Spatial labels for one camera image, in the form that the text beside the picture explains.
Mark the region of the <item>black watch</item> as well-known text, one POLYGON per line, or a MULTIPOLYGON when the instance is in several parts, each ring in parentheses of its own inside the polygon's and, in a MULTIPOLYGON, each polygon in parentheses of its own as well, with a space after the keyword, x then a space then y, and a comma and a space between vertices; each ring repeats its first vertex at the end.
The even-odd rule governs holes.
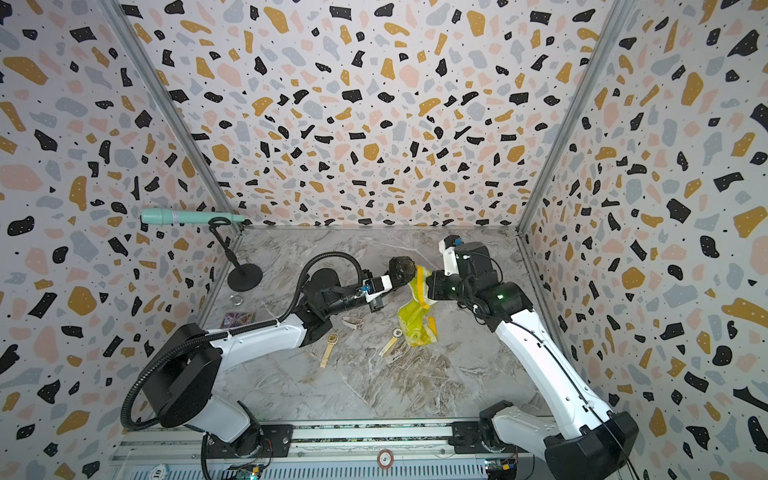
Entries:
POLYGON ((394 288, 407 285, 413 280, 416 274, 417 266, 410 257, 398 256, 389 260, 387 275, 394 288))

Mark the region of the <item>yellow green white cloth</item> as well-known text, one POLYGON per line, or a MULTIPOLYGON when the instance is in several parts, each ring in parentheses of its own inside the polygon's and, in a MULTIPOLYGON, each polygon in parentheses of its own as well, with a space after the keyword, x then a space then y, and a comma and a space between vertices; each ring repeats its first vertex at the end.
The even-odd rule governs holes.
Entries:
POLYGON ((425 346, 438 341, 437 327, 431 308, 435 300, 428 298, 426 281, 431 272, 422 266, 416 267, 416 275, 408 283, 411 300, 398 310, 399 327, 403 338, 411 347, 425 346))

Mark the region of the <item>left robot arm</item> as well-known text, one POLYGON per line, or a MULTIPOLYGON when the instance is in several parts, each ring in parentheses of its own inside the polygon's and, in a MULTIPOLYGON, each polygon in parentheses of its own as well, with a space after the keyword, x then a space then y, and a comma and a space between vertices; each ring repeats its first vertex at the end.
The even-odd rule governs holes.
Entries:
POLYGON ((416 265, 408 257, 390 259, 386 273, 373 276, 347 253, 316 255, 302 269, 280 317, 229 329, 206 331, 194 323, 177 329, 129 389, 120 409, 123 428, 186 426, 222 442, 239 457, 256 453, 262 448, 262 427, 242 402, 215 394, 218 374, 327 337, 332 316, 362 305, 380 310, 384 296, 415 274, 416 265))

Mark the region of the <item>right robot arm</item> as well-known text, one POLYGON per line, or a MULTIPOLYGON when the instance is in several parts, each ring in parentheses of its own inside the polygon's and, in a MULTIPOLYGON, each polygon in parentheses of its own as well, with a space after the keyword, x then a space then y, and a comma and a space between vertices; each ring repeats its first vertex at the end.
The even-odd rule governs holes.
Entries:
POLYGON ((556 479, 637 476, 630 452, 639 428, 627 412, 615 412, 583 380, 550 337, 524 291, 502 278, 500 266, 480 242, 449 235, 439 243, 443 267, 426 280, 433 301, 454 301, 512 351, 552 414, 530 415, 500 401, 479 415, 479 439, 489 451, 516 446, 542 459, 556 479))

